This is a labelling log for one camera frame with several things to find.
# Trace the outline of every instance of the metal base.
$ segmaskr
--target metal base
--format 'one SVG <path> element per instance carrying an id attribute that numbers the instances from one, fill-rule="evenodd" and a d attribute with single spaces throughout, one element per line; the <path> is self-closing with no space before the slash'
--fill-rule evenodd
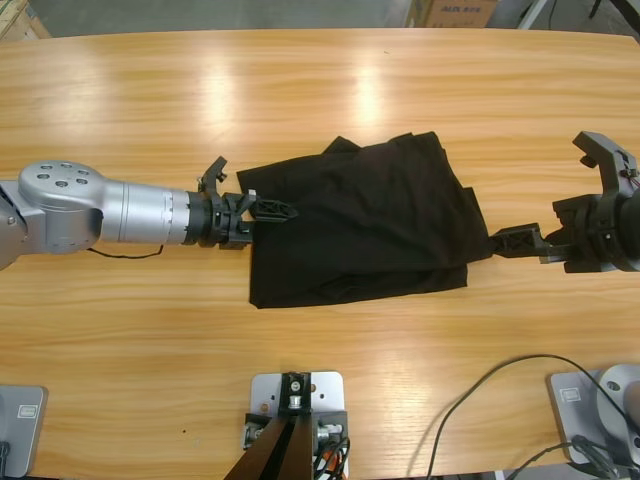
<path id="1" fill-rule="evenodd" d="M 43 387 L 0 386 L 0 440 L 10 445 L 6 476 L 23 477 L 31 470 L 46 401 Z"/>
<path id="2" fill-rule="evenodd" d="M 311 372 L 311 408 L 314 416 L 324 413 L 344 412 L 344 381 L 338 372 Z M 251 382 L 251 398 L 249 413 L 273 417 L 278 413 L 280 405 L 280 391 L 282 384 L 281 373 L 256 375 Z M 247 426 L 242 435 L 243 442 L 247 438 Z M 349 476 L 349 461 L 344 469 Z"/>
<path id="3" fill-rule="evenodd" d="M 598 378 L 600 370 L 590 370 Z M 558 421 L 565 441 L 582 435 L 592 442 L 605 444 L 605 432 L 600 425 L 596 410 L 596 386 L 582 372 L 556 373 L 551 375 L 551 390 Z M 589 463 L 584 455 L 573 447 L 566 451 L 572 462 Z"/>
<path id="4" fill-rule="evenodd" d="M 608 370 L 591 370 L 611 398 L 623 410 L 628 410 L 624 397 L 627 387 L 640 381 L 640 366 L 615 365 Z M 636 439 L 625 420 L 582 372 L 558 373 L 551 376 L 550 387 L 554 407 L 566 441 L 582 435 L 592 442 L 607 445 L 614 451 L 630 455 L 640 463 Z M 568 457 L 575 463 L 588 463 L 587 459 L 569 447 Z"/>

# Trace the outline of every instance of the floor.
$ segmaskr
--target floor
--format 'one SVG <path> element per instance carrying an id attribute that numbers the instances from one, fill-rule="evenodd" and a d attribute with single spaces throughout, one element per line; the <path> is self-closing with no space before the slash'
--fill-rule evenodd
<path id="1" fill-rule="evenodd" d="M 533 29 L 634 35 L 607 0 L 551 0 Z M 516 28 L 532 0 L 501 0 L 490 28 Z M 410 0 L 30 0 L 54 37 L 168 30 L 402 27 Z M 502 472 L 455 479 L 505 478 Z M 522 480 L 589 478 L 565 465 L 527 469 Z"/>

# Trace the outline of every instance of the wood grain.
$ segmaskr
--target wood grain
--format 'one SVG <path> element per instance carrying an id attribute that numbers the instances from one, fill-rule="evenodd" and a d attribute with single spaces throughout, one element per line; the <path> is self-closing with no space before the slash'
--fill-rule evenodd
<path id="1" fill-rule="evenodd" d="M 110 35 L 1 46 L 0 68 L 0 178 L 51 158 L 192 189 L 218 155 L 233 172 L 336 135 L 365 145 L 435 130 L 491 231 L 539 221 L 548 232 L 552 201 L 600 189 L 571 144 L 580 130 L 640 155 L 640 56 L 623 37 Z M 23 257 L 3 271 L 1 382 L 50 391 L 34 473 L 221 478 L 241 453 L 253 375 L 329 369 L 345 379 L 352 478 L 424 474 L 429 425 L 495 363 L 533 352 L 590 368 L 640 361 L 633 274 L 495 258 L 471 266 L 466 289 L 258 311 L 249 259 L 171 247 L 138 262 Z M 451 419 L 436 471 L 514 466 L 557 442 L 545 380 L 566 370 L 531 361 L 492 379 Z"/>

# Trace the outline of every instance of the folded cloth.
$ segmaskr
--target folded cloth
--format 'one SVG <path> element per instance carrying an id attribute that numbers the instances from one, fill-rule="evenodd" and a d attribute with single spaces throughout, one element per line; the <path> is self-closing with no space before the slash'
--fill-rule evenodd
<path id="1" fill-rule="evenodd" d="M 243 191 L 290 203 L 298 217 L 255 225 L 250 301 L 328 305 L 467 284 L 491 255 L 471 188 L 435 133 L 358 147 L 338 137 L 320 155 L 238 173 Z"/>

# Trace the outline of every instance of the bolt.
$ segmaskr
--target bolt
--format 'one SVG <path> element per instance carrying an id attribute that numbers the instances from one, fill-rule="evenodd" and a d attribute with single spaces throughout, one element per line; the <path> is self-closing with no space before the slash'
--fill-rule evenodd
<path id="1" fill-rule="evenodd" d="M 289 408 L 291 410 L 299 410 L 302 408 L 302 397 L 300 395 L 291 395 L 289 397 Z"/>

